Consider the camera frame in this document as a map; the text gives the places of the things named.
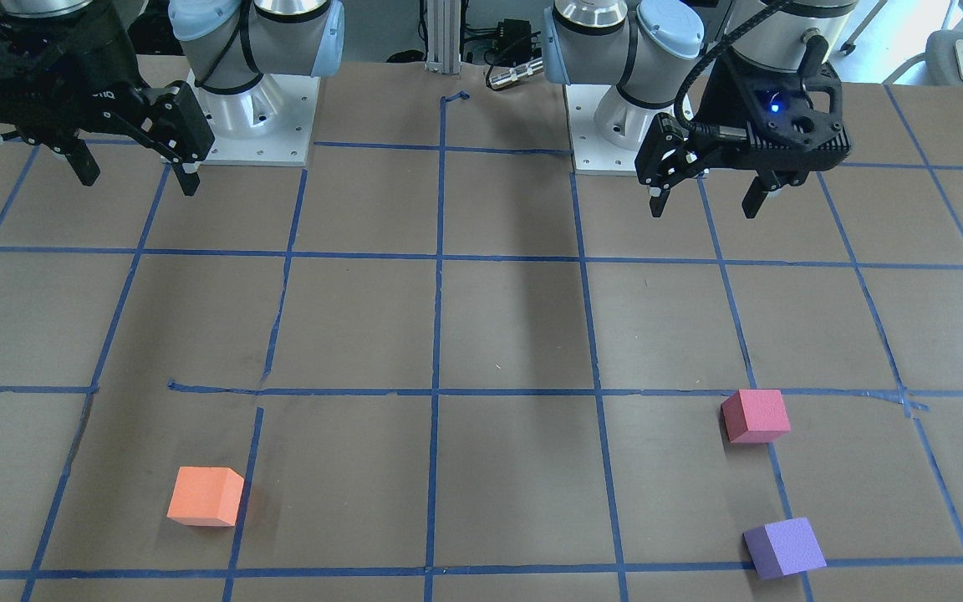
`cube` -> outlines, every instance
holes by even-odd
[[[782,393],[774,389],[741,389],[723,401],[726,435],[732,443],[769,443],[790,433]]]
[[[244,477],[232,468],[182,466],[166,517],[194,527],[232,527],[243,492]]]
[[[826,567],[827,560],[807,518],[768,523],[745,532],[761,579],[776,579]]]

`orange block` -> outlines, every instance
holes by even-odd
[[[182,466],[166,517],[194,527],[232,527],[242,492],[244,477],[232,468]]]

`light blue joint cap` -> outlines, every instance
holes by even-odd
[[[318,54],[314,56],[311,77],[332,77],[340,69],[344,57],[344,5],[333,0],[329,14],[325,15],[325,31],[318,43]]]
[[[552,17],[552,7],[545,8],[545,26],[542,27],[542,56],[545,59],[545,77],[552,84],[570,84],[563,51],[559,50],[559,35]]]
[[[704,23],[679,0],[642,0],[638,20],[650,38],[676,57],[694,59],[700,54]]]
[[[241,0],[169,0],[173,37],[181,42],[202,38],[240,10]]]

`purple cube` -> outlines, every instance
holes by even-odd
[[[761,579],[776,579],[826,567],[827,560],[807,518],[768,523],[745,532]]]

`white mounting plate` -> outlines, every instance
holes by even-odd
[[[593,114],[611,85],[564,85],[570,145],[574,151],[574,171],[593,176],[635,176],[634,158],[638,151],[611,144],[601,136]],[[683,110],[692,117],[689,98]]]
[[[306,167],[310,137],[314,129],[314,111],[318,109],[318,77],[302,75],[270,75],[289,99],[286,114],[280,115],[280,130],[257,138],[222,138],[215,136],[214,146],[203,165],[267,165],[272,167]],[[194,85],[195,74],[188,72],[188,84]]]

